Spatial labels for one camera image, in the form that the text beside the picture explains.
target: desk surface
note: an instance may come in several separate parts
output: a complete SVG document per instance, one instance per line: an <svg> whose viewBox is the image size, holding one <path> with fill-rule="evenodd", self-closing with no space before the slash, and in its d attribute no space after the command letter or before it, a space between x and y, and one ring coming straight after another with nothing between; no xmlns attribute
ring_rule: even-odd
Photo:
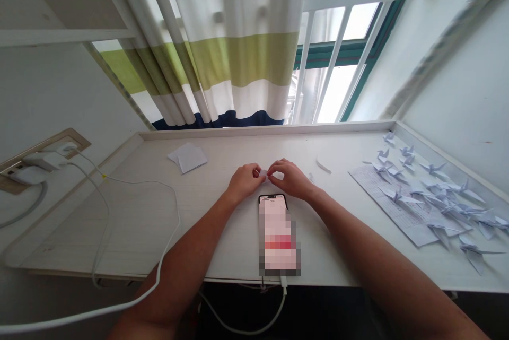
<svg viewBox="0 0 509 340"><path fill-rule="evenodd" d="M374 160L376 150L386 148L381 135L381 132L317 133L145 141L112 176L133 181L158 180L175 188L181 214L175 243L215 203L238 166L258 162L267 169L273 161L285 157L305 174L313 173L319 187L386 238L440 288L509 292L508 254L485 256L487 267L484 276L480 276L458 248L457 238L452 240L450 252L438 243L416 248L348 174L348 170L361 166L363 160ZM396 149L390 153L394 163L398 163L397 148L403 145L398 138L396 141ZM181 175L166 155L186 142L202 147L209 161ZM332 174L316 165L317 154ZM100 187L111 204L112 219L98 274L146 276L158 262L177 224L173 193L157 184L127 185L111 180ZM274 185L264 184L237 208L217 246L207 272L208 280L261 279L257 198L276 192ZM302 276L289 277L289 284L357 286L316 213L299 199L287 197L287 203L302 249ZM95 191L21 267L89 274L105 223L106 208ZM509 236L505 234L499 233L489 242L477 230L472 235L482 249L509 250Z"/></svg>

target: hand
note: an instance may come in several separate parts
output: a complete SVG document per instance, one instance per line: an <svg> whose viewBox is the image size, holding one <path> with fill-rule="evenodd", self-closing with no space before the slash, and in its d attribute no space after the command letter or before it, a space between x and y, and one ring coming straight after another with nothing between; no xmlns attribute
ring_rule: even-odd
<svg viewBox="0 0 509 340"><path fill-rule="evenodd" d="M274 177L274 172L281 172L285 175L283 180ZM285 193L293 197L307 200L315 190L318 188L304 175L304 173L287 159L281 159L274 162L269 170L267 176L270 182L276 185Z"/></svg>
<svg viewBox="0 0 509 340"><path fill-rule="evenodd" d="M233 174L225 194L228 194L237 204L241 203L265 181L265 176L258 176L260 171L261 167L257 163L241 166Z"/></svg>

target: phone screen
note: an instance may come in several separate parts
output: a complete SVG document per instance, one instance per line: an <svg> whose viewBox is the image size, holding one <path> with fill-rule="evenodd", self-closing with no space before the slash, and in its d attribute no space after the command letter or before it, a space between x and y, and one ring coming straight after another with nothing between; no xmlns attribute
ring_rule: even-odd
<svg viewBox="0 0 509 340"><path fill-rule="evenodd" d="M282 194L259 197L260 276L300 276L300 249Z"/></svg>

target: electrical outlet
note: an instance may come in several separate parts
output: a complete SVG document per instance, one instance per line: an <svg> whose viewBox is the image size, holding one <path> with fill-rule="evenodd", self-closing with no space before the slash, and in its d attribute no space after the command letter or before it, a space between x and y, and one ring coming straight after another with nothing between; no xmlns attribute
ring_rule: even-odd
<svg viewBox="0 0 509 340"><path fill-rule="evenodd" d="M56 142L73 142L77 145L78 150L82 151L85 148L88 148L91 143L75 131L72 128L68 128L47 140L42 141L41 143L31 147L30 149L25 150L24 152L12 157L10 160L4 161L0 164L0 190L7 191L11 194L21 194L26 189L28 189L29 185L20 184L9 178L12 174L17 171L29 166L27 163L23 162L23 158L31 153L37 153L42 151L45 147L56 143ZM76 152L71 152L65 156L65 158L70 159L76 156Z"/></svg>

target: window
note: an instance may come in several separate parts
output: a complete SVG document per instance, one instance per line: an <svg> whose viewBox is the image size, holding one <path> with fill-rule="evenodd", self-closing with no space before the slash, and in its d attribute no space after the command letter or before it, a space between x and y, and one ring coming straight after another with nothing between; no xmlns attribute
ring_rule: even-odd
<svg viewBox="0 0 509 340"><path fill-rule="evenodd" d="M403 3L404 0L399 0L393 1L390 5L367 60L361 68L362 73L346 105L341 121L348 119L355 101L389 37ZM304 37L309 18L307 12L303 13L299 46L295 57L295 71L288 96L286 124L332 123L336 121L340 106L347 94L347 89L357 69L357 64L366 47L367 39L374 28L374 22L380 10L381 4L379 3L353 6L348 24L346 25L343 42L340 46L330 82L328 83L319 111L317 111L317 107L319 105L320 94L345 8L329 8L317 10L314 13L305 79L301 87L301 95L296 101Z"/></svg>

